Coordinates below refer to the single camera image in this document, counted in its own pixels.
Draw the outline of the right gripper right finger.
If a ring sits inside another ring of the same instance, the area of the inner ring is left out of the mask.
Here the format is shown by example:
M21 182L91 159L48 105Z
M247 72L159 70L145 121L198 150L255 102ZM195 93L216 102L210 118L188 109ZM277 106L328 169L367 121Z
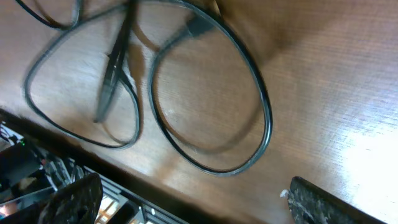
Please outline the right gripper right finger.
M299 176L292 178L289 188L281 191L280 197L287 199L295 223L383 223Z

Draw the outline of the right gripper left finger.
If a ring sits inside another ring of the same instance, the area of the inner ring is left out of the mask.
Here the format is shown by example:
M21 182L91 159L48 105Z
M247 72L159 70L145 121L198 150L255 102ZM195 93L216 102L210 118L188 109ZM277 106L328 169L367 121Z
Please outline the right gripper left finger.
M38 223L93 224L102 198L100 176L89 174L52 194L39 213Z

